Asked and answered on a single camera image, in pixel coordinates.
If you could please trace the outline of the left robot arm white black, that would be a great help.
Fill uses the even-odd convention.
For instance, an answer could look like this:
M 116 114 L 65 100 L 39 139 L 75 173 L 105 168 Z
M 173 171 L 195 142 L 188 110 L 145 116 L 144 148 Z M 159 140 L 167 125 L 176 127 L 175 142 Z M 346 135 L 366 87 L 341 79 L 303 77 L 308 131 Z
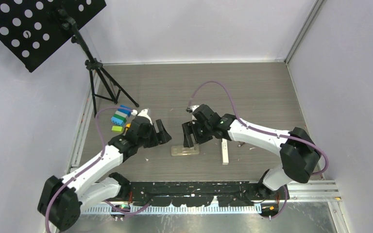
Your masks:
M 139 148 L 152 148 L 171 141 L 172 137 L 158 119 L 155 123 L 136 116 L 126 132 L 114 136 L 102 151 L 80 168 L 61 178 L 49 177 L 44 184 L 37 210 L 60 231 L 68 230 L 81 212 L 97 203 L 115 198 L 126 200 L 130 195 L 130 182 L 117 172 L 103 181 L 99 178 L 118 167 Z

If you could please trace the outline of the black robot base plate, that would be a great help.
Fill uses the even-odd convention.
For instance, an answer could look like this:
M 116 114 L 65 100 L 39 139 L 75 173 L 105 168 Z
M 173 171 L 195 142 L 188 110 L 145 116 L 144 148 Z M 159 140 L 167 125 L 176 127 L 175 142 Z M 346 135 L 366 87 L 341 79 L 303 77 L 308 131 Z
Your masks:
M 261 185 L 257 182 L 131 182 L 124 187 L 125 196 L 109 198 L 108 201 L 122 201 L 144 206 L 168 207 L 207 207 L 215 201 L 220 207 L 252 206 L 259 202 L 278 200 L 283 203 L 289 193 L 283 187 L 265 197 L 261 194 Z

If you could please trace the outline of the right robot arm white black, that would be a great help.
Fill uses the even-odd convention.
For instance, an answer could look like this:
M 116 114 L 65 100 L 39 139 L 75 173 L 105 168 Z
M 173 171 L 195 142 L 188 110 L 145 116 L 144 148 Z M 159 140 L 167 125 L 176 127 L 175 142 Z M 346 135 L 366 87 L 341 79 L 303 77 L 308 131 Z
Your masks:
M 186 148 L 217 138 L 251 144 L 280 157 L 281 163 L 268 169 L 258 182 L 258 194 L 264 199 L 271 199 L 290 182 L 307 183 L 321 158 L 301 128 L 285 131 L 262 127 L 233 114 L 220 116 L 206 104 L 190 106 L 186 111 L 192 114 L 192 120 L 182 124 Z

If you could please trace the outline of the white slim remote control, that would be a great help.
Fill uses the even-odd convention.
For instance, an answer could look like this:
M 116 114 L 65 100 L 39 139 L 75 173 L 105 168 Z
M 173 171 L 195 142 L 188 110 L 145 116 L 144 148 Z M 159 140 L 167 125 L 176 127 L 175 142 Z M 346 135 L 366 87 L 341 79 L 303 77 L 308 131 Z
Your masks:
M 228 144 L 227 144 L 226 139 L 221 140 L 221 158 L 222 158 L 222 165 L 229 164 Z

